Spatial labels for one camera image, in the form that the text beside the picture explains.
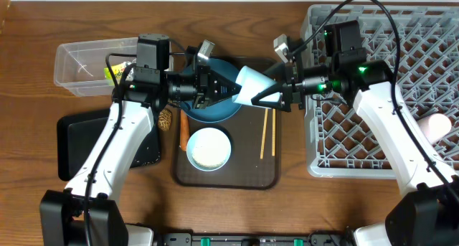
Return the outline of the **yellow foil snack wrapper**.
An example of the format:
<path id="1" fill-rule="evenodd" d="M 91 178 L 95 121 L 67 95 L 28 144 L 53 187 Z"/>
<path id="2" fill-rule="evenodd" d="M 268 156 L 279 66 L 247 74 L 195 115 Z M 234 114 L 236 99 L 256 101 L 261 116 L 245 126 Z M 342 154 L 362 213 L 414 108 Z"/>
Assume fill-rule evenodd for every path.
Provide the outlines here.
<path id="1" fill-rule="evenodd" d="M 111 67 L 112 71 L 113 71 L 113 74 L 115 75 L 117 81 L 120 81 L 121 76 L 123 74 L 123 71 L 125 70 L 125 68 L 127 68 L 131 64 L 132 64 L 132 62 L 125 61 L 125 62 L 122 62 L 120 64 L 113 65 Z M 105 79 L 106 80 L 113 81 L 113 79 L 112 79 L 112 77 L 110 75 L 110 70 L 108 69 L 108 67 L 104 68 L 104 75 L 105 75 Z"/>

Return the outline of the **pink plastic cup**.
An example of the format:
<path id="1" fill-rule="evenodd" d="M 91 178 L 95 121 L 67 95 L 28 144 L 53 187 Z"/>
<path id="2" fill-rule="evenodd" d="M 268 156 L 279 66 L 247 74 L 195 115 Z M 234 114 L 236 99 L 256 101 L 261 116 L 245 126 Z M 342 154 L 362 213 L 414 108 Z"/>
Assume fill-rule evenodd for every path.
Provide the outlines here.
<path id="1" fill-rule="evenodd" d="M 420 130 L 431 144 L 435 144 L 452 129 L 450 119 L 442 113 L 434 113 L 417 121 Z"/>

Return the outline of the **light blue rice bowl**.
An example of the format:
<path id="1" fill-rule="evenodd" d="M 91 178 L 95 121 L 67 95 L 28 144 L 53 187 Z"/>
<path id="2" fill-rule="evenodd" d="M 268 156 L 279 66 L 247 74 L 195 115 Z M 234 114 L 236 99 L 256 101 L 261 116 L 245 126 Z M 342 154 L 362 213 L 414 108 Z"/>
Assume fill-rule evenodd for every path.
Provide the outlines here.
<path id="1" fill-rule="evenodd" d="M 202 128 L 194 132 L 187 144 L 186 157 L 200 171 L 216 171 L 230 159 L 229 137 L 217 128 Z"/>

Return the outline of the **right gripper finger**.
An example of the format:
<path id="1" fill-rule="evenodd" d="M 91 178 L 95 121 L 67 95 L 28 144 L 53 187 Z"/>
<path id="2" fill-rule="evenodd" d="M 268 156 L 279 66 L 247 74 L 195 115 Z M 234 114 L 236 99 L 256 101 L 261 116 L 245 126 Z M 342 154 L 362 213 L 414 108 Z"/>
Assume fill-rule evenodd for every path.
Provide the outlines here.
<path id="1" fill-rule="evenodd" d="M 257 93 L 251 99 L 251 103 L 253 106 L 263 108 L 284 108 L 285 101 L 283 100 L 283 92 L 283 84 L 281 82 L 277 82 Z"/>
<path id="2" fill-rule="evenodd" d="M 263 74 L 273 80 L 285 80 L 285 63 L 277 62 L 266 69 Z"/>

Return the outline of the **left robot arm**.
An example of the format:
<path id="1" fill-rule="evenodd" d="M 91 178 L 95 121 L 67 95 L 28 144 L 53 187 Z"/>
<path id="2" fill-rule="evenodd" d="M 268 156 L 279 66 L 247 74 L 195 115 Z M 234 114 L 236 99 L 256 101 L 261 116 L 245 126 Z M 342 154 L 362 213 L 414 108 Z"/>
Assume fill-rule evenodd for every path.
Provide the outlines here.
<path id="1" fill-rule="evenodd" d="M 168 103 L 191 101 L 205 109 L 241 90 L 209 66 L 214 43 L 184 50 L 191 75 L 169 69 L 173 39 L 138 37 L 135 62 L 113 75 L 112 105 L 87 160 L 63 191 L 48 190 L 40 206 L 45 245 L 153 245 L 151 228 L 126 224 L 118 208 L 121 189 L 139 148 Z"/>

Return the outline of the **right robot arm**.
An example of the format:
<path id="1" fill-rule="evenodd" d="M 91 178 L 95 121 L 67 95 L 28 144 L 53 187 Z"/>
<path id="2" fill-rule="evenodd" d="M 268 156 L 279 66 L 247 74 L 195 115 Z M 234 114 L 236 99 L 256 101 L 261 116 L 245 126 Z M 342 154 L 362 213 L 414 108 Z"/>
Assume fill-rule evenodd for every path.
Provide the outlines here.
<path id="1" fill-rule="evenodd" d="M 379 224 L 353 231 L 354 245 L 457 245 L 458 175 L 436 153 L 404 104 L 397 68 L 368 61 L 356 21 L 323 25 L 326 67 L 299 67 L 288 78 L 256 93 L 252 105 L 290 111 L 299 95 L 339 93 L 370 128 L 402 195 Z"/>

